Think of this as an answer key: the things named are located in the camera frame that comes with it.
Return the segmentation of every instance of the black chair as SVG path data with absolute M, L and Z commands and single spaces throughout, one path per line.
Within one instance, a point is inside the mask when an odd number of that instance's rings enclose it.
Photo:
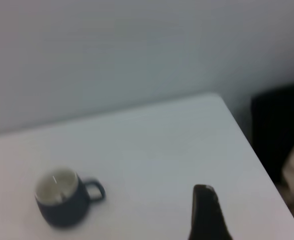
M 294 146 L 294 85 L 252 99 L 252 147 L 274 183 Z

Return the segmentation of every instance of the white wall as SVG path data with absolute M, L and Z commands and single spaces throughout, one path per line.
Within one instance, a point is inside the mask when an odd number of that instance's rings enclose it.
M 291 81 L 294 0 L 0 0 L 0 131 Z

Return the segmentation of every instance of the mug handle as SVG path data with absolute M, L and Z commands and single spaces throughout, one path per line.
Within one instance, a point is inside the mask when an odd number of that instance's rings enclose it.
M 103 188 L 103 186 L 101 185 L 101 183 L 99 183 L 97 180 L 87 180 L 87 181 L 84 181 L 83 184 L 86 187 L 87 186 L 96 186 L 99 189 L 100 193 L 101 193 L 101 196 L 100 197 L 90 198 L 90 202 L 91 203 L 100 202 L 103 199 L 105 199 L 105 197 L 106 197 L 106 191 Z

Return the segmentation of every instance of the dark blue mug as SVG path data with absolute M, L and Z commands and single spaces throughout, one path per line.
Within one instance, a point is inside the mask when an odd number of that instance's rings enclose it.
M 90 197 L 87 187 L 95 187 L 100 196 Z M 91 203 L 105 199 L 105 190 L 95 179 L 82 181 L 70 169 L 44 176 L 36 187 L 36 200 L 44 219 L 54 227 L 71 227 L 86 215 Z

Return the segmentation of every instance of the white table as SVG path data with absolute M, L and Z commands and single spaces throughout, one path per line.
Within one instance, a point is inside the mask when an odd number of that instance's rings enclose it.
M 57 166 L 107 192 L 66 231 L 34 199 Z M 215 188 L 234 240 L 294 240 L 293 217 L 213 94 L 0 136 L 0 240 L 186 240 L 195 184 Z

